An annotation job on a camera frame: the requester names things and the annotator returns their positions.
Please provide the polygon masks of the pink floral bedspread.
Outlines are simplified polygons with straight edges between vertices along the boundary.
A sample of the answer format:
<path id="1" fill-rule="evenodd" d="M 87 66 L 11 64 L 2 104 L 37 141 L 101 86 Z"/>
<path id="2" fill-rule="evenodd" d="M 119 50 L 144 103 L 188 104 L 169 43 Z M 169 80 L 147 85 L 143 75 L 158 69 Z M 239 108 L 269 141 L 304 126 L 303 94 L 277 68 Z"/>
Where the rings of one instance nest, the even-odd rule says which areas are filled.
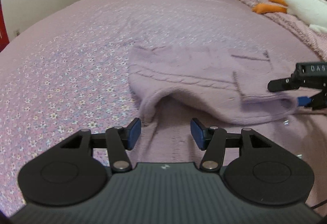
<path id="1" fill-rule="evenodd" d="M 268 51 L 288 64 L 318 55 L 295 35 L 251 11 L 250 0 L 81 0 L 39 21 L 1 52 L 1 211 L 24 206 L 20 169 L 80 129 L 103 133 L 140 117 L 129 85 L 134 46 L 218 46 Z M 250 126 L 294 154 L 315 173 L 311 204 L 326 197 L 326 115 L 297 108 L 261 124 L 231 124 L 171 97 L 159 102 L 129 157 L 137 162 L 200 162 L 190 121 L 237 133 Z"/>

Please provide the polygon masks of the lilac knitted sweater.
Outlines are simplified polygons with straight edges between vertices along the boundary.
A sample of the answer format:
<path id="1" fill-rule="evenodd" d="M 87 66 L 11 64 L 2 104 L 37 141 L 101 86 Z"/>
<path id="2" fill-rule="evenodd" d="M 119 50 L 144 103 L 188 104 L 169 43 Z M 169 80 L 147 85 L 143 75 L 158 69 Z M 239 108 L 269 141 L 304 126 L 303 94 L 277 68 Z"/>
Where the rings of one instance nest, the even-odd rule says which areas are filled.
<path id="1" fill-rule="evenodd" d="M 268 51 L 210 46 L 130 49 L 129 85 L 140 99 L 140 117 L 149 124 L 165 97 L 231 124 L 261 124 L 292 115 L 297 97 L 269 92 L 269 81 L 288 64 Z"/>

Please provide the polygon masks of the pink checked quilt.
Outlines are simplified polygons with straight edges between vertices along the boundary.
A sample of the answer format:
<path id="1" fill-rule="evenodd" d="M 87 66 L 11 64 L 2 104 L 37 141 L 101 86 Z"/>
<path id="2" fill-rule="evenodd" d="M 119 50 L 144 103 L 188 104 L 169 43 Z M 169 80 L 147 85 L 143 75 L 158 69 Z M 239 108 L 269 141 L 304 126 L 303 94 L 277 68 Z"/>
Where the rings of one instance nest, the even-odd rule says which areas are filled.
<path id="1" fill-rule="evenodd" d="M 321 60 L 326 61 L 326 33 L 316 33 L 299 18 L 283 12 L 266 13 L 263 16 L 290 31 Z"/>

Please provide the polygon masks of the white plush goose toy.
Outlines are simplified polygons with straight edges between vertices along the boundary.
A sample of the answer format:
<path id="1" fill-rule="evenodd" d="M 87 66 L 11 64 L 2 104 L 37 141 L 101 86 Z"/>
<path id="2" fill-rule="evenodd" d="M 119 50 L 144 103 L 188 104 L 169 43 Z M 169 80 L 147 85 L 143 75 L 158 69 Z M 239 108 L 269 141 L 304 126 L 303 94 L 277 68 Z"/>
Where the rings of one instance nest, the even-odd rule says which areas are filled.
<path id="1" fill-rule="evenodd" d="M 280 12 L 296 16 L 316 33 L 326 33 L 326 0 L 269 0 L 252 7 L 257 14 Z"/>

